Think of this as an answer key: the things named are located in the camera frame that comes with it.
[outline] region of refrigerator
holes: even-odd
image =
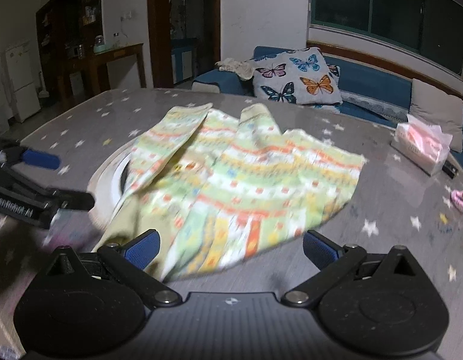
[[[2,68],[8,103],[15,118],[23,122],[41,109],[31,70],[29,42],[2,52]]]

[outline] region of patterned towel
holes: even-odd
[[[365,158],[282,134],[255,104],[240,120],[212,104],[174,107],[132,148],[125,193],[95,250],[149,228],[162,241],[159,279],[222,270],[298,237],[351,198]]]

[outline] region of doorway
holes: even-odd
[[[148,0],[156,88],[191,88],[220,60],[220,0]]]

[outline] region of wooden cabinet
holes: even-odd
[[[101,0],[50,0],[36,13],[36,32],[47,90],[58,96],[62,66],[80,44],[85,55],[92,54],[95,37],[103,34]],[[83,83],[91,93],[90,83]]]

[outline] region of sofa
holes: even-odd
[[[253,58],[287,50],[258,46],[254,50]],[[411,103],[410,79],[335,56],[325,55],[324,58],[328,64],[336,64],[341,68],[338,87],[343,104],[334,106],[341,114],[392,128],[397,123],[406,121]],[[198,76],[193,82],[192,90],[254,96],[251,80],[242,81],[235,73],[218,69]],[[463,151],[452,151],[452,154],[463,167]]]

